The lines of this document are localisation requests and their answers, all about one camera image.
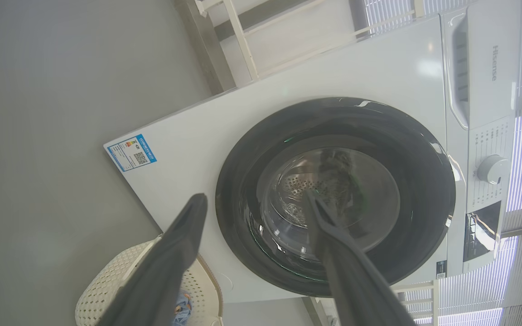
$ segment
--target hisense logo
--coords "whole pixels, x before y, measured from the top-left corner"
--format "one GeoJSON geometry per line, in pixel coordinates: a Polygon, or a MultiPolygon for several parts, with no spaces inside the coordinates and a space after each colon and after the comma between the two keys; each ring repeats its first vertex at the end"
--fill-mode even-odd
{"type": "Polygon", "coordinates": [[[493,46],[493,81],[497,80],[497,55],[499,54],[499,46],[493,46]]]}

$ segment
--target qr code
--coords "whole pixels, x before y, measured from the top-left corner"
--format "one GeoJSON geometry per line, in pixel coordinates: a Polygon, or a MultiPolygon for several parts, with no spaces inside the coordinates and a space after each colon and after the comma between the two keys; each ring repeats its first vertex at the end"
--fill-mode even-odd
{"type": "Polygon", "coordinates": [[[138,161],[138,164],[148,163],[145,153],[143,152],[134,154],[134,158],[138,161]]]}

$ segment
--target white plastic basket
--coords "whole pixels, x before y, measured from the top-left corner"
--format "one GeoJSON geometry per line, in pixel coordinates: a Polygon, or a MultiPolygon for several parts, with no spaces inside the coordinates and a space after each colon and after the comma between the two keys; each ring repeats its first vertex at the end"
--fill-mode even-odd
{"type": "MultiPolygon", "coordinates": [[[[122,251],[99,272],[76,304],[75,318],[78,326],[95,326],[98,323],[118,290],[160,239],[161,236],[122,251]]],[[[223,325],[223,297],[220,287],[200,255],[184,272],[180,288],[190,293],[193,302],[188,326],[223,325]]]]}

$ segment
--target front-loading washing machine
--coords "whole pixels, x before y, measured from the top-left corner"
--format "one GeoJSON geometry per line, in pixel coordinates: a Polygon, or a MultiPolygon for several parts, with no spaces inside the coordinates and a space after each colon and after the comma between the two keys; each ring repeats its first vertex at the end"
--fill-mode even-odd
{"type": "Polygon", "coordinates": [[[105,145],[167,229],[209,197],[199,251],[226,302],[330,295],[300,201],[316,190],[391,284],[496,258],[518,8],[483,1],[331,50],[105,145]]]}

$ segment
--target control knob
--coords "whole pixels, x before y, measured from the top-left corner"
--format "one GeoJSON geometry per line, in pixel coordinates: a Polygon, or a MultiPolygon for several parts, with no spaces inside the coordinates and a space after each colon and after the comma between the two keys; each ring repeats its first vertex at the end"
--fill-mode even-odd
{"type": "Polygon", "coordinates": [[[509,175],[510,169],[511,162],[508,159],[491,155],[478,166],[477,176],[490,184],[499,184],[503,177],[509,175]]]}

